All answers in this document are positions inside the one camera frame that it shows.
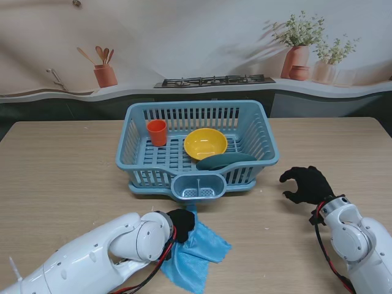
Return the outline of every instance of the wire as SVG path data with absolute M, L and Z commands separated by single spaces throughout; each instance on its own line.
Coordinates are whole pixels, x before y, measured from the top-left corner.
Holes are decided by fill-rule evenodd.
M 343 283 L 343 286 L 344 286 L 351 294 L 356 294 L 356 291 L 355 291 L 355 289 L 354 289 L 354 286 L 353 286 L 353 284 L 350 282 L 350 280 L 347 279 L 345 276 L 342 276 L 341 274 L 339 274 L 338 271 L 336 270 L 335 266 L 333 265 L 333 263 L 332 263 L 332 261 L 331 261 L 331 259 L 330 259 L 330 256 L 328 255 L 328 253 L 327 253 L 327 251 L 326 251 L 326 249 L 325 249 L 325 247 L 324 247 L 323 241 L 322 241 L 322 239 L 321 239 L 320 231 L 319 231 L 319 226 L 318 226 L 318 224 L 317 224 L 317 221 L 318 221 L 318 218 L 319 218 L 319 212 L 320 212 L 321 208 L 324 206 L 324 204 L 325 204 L 325 202 L 321 202 L 319 205 L 317 205 L 317 207 L 316 207 L 316 212 L 315 212 L 315 214 L 314 214 L 314 220 L 315 220 L 315 222 L 314 222 L 314 230 L 315 230 L 315 232 L 316 232 L 317 241 L 318 241 L 318 243 L 319 243 L 319 245 L 320 245 L 320 247 L 321 247 L 321 250 L 323 251 L 325 260 L 328 262 L 328 264 L 329 264 L 329 266 L 330 266 L 332 272 L 335 274 L 335 276 L 337 276 L 337 278 L 338 278 L 339 280 L 341 280 L 341 282 Z
M 166 256 L 171 251 L 176 237 L 177 237 L 177 229 L 175 226 L 173 226 L 173 236 L 172 236 L 171 240 L 169 240 L 170 244 L 167 246 L 164 253 L 160 256 L 160 259 L 159 259 L 157 265 L 155 266 L 155 268 L 153 269 L 153 271 L 151 272 L 151 274 L 149 274 L 149 276 L 143 282 L 141 282 L 140 284 L 138 284 L 136 286 L 131 286 L 131 287 L 119 289 L 119 290 L 112 292 L 110 294 L 126 294 L 126 293 L 127 294 L 134 294 L 135 292 L 139 291 L 143 286 L 145 286 L 159 271 L 160 267 L 162 266 L 163 262 L 166 259 Z

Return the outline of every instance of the blue towel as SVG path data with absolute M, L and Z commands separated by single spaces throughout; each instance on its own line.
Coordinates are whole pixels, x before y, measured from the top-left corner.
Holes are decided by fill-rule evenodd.
M 165 261 L 161 270 L 177 286 L 195 294 L 202 294 L 208 275 L 208 263 L 221 262 L 232 246 L 198 221 L 195 206 L 187 210 L 195 215 L 195 228 L 189 232 L 184 243 L 175 243 L 171 259 Z

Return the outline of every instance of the faucet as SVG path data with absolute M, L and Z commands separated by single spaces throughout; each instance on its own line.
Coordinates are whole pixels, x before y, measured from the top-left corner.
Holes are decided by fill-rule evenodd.
M 51 72 L 55 76 L 57 80 L 53 82 L 55 85 L 62 87 L 64 91 L 68 91 L 68 89 L 64 86 L 64 83 L 60 80 L 60 77 L 58 76 L 57 72 L 54 69 L 47 69 L 47 72 Z

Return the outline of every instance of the white wall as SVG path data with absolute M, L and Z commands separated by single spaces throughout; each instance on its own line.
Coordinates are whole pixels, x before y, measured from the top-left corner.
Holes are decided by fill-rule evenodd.
M 119 83 L 163 78 L 264 73 L 278 77 L 287 49 L 271 24 L 305 10 L 325 17 L 332 42 L 361 37 L 340 69 L 359 69 L 358 84 L 392 75 L 390 0 L 0 0 L 0 94 L 56 88 L 54 68 L 72 91 L 97 88 L 94 47 L 115 49 Z M 317 61 L 311 54 L 309 65 Z

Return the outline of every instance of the wooden spoon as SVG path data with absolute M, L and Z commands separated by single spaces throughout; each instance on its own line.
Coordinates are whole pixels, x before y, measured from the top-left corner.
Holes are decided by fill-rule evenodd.
M 114 49 L 111 50 L 110 55 L 109 55 L 109 59 L 106 63 L 109 63 L 111 61 L 111 57 L 113 56 L 113 53 L 115 52 Z
M 79 47 L 76 47 L 76 48 L 77 48 L 77 50 L 79 51 L 80 54 L 82 54 L 85 58 L 90 60 L 96 66 L 96 63 L 94 61 L 92 61 L 91 58 L 88 57 L 88 55 L 82 49 L 80 49 Z
M 108 60 L 108 55 L 109 55 L 109 48 L 105 48 L 104 49 L 104 58 L 105 58 L 104 63 L 107 63 L 106 61 Z
M 102 64 L 104 64 L 105 58 L 102 48 L 100 46 L 96 46 L 96 52 L 98 53 L 99 58 L 102 60 Z

